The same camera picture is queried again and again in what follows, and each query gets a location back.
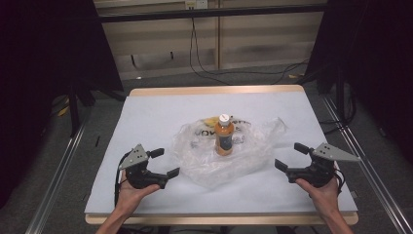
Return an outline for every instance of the metal frame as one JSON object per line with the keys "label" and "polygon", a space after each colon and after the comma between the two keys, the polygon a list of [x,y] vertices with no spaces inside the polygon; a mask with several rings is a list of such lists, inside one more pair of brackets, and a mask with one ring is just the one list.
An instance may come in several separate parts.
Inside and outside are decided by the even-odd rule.
{"label": "metal frame", "polygon": [[337,107],[333,100],[328,96],[323,96],[324,104],[328,109],[331,117],[337,121],[337,127],[340,129],[341,135],[343,136],[346,143],[349,145],[352,153],[358,156],[361,161],[358,163],[361,170],[363,171],[365,177],[370,183],[374,193],[377,198],[382,203],[383,208],[387,212],[389,218],[397,229],[398,233],[413,233],[413,229],[409,224],[405,214],[403,213],[401,207],[398,205],[397,201],[394,199],[392,194],[386,188],[383,181],[380,179],[379,175],[374,170],[361,146],[358,144],[355,136],[348,126],[344,126],[340,122],[340,116],[337,113]]}

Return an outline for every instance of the black curtain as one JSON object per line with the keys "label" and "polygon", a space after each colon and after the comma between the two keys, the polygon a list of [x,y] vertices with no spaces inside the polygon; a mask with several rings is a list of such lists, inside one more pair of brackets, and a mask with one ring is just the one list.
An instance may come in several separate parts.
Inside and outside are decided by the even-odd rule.
{"label": "black curtain", "polygon": [[2,207],[36,156],[55,97],[79,80],[123,88],[101,24],[75,20],[97,17],[92,0],[0,4]]}

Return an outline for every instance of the plastic bag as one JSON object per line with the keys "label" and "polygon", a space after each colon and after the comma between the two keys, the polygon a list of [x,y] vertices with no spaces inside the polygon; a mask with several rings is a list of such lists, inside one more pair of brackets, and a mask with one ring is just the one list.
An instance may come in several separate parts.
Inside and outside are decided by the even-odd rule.
{"label": "plastic bag", "polygon": [[204,187],[215,187],[240,176],[253,173],[274,158],[273,149],[278,137],[286,131],[280,118],[262,126],[233,118],[233,152],[220,156],[214,150],[214,125],[218,117],[198,120],[182,126],[173,137],[172,152],[180,171]]}

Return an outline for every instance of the black cable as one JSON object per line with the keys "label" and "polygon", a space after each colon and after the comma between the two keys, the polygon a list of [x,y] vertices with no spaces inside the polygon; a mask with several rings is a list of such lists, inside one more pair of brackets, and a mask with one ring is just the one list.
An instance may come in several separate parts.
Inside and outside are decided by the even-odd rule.
{"label": "black cable", "polygon": [[[348,113],[350,114],[349,117],[346,117],[344,120],[325,120],[319,121],[320,124],[342,124],[342,125],[349,125],[356,116],[357,113],[357,102],[356,102],[356,95],[353,91],[351,91],[349,99],[348,99]],[[325,135],[334,133],[338,130],[342,130],[344,127],[337,127],[327,132],[324,132]]]}
{"label": "black cable", "polygon": [[193,25],[193,26],[192,26],[192,33],[191,33],[191,47],[190,47],[190,50],[189,50],[189,65],[191,66],[191,69],[194,71],[195,74],[197,74],[198,76],[200,76],[200,77],[202,77],[202,78],[205,78],[205,79],[208,79],[208,80],[214,80],[214,81],[217,81],[217,82],[222,83],[222,84],[224,84],[224,85],[231,86],[231,84],[229,84],[229,83],[227,83],[227,82],[225,82],[225,81],[221,81],[221,80],[218,80],[218,79],[215,79],[215,78],[212,78],[212,77],[208,77],[208,76],[203,76],[203,75],[201,75],[201,74],[198,73],[198,72],[194,69],[194,67],[192,66],[192,41],[193,41],[193,39],[194,39],[194,35],[195,35],[195,43],[196,43],[196,46],[197,46],[197,56],[199,57],[199,55],[198,55],[197,32],[195,31],[194,19],[192,19],[192,25]]}
{"label": "black cable", "polygon": [[[121,161],[119,162],[118,169],[119,169],[119,166],[121,166],[121,164],[124,162],[124,160],[126,159],[126,157],[128,157],[129,154],[130,154],[130,153],[126,153],[126,154],[122,157]],[[118,181],[119,181],[119,174],[120,174],[120,171],[119,171],[118,169],[116,170],[116,180],[115,180],[115,206],[116,206],[116,204],[118,204],[119,191],[120,191],[120,189],[121,189],[121,184],[126,181],[126,179],[125,179],[125,180],[123,180],[122,182],[118,182]]]}
{"label": "black cable", "polygon": [[339,172],[341,174],[341,177],[339,177],[336,173],[334,173],[334,176],[337,177],[338,179],[338,194],[341,193],[341,189],[343,188],[344,183],[346,182],[346,177],[344,176],[343,172],[341,172],[340,170],[336,169],[336,172]]}
{"label": "black cable", "polygon": [[194,38],[194,37],[195,37],[195,45],[196,45],[196,51],[197,51],[198,64],[200,65],[200,68],[201,68],[201,70],[202,70],[203,72],[205,72],[205,73],[207,73],[207,74],[210,74],[210,75],[225,75],[225,74],[278,75],[278,74],[282,74],[282,77],[281,77],[279,80],[277,80],[276,82],[272,83],[272,85],[275,85],[275,84],[279,83],[279,81],[283,78],[283,76],[285,75],[285,72],[294,70],[295,68],[297,68],[297,67],[300,66],[300,65],[307,64],[307,61],[308,61],[308,59],[305,59],[305,60],[303,60],[303,61],[301,61],[301,62],[299,62],[299,63],[295,63],[295,64],[292,64],[292,65],[288,66],[288,67],[287,67],[286,69],[284,69],[283,71],[278,71],[278,72],[261,72],[261,71],[222,71],[222,72],[210,72],[210,71],[207,71],[207,70],[204,69],[204,67],[202,66],[201,61],[200,61],[197,30],[196,30],[196,28],[195,28],[194,19],[192,19],[191,50],[190,50],[190,54],[189,54],[189,63],[190,63],[191,69],[192,69],[197,75],[199,75],[199,76],[201,76],[201,77],[203,77],[203,78],[212,79],[212,80],[218,81],[218,82],[223,83],[223,84],[226,84],[226,85],[230,85],[230,84],[228,84],[228,83],[226,83],[226,82],[223,82],[223,81],[220,81],[220,80],[217,80],[217,79],[214,79],[214,78],[211,78],[211,77],[203,76],[203,75],[199,74],[197,71],[195,71],[194,67],[192,66],[192,41],[193,41],[193,38]]}
{"label": "black cable", "polygon": [[281,81],[282,78],[283,78],[283,76],[285,75],[285,72],[291,71],[291,70],[297,68],[298,66],[300,66],[300,65],[302,65],[302,64],[307,64],[307,63],[305,63],[306,61],[307,61],[307,59],[305,59],[305,60],[303,60],[303,61],[301,61],[301,62],[299,62],[299,63],[295,63],[295,64],[292,64],[292,65],[286,67],[286,68],[283,70],[283,72],[282,72],[282,77],[280,77],[280,79],[278,79],[276,82],[272,83],[271,85],[275,85],[275,84],[279,83],[279,81]]}

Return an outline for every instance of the plastic bottle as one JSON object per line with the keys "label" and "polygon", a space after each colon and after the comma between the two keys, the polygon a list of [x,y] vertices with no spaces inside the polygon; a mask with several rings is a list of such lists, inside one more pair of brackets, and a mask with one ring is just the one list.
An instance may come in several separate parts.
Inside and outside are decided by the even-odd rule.
{"label": "plastic bottle", "polygon": [[221,156],[227,156],[233,151],[232,135],[234,133],[234,124],[230,121],[230,116],[221,114],[219,122],[215,125],[215,151]]}

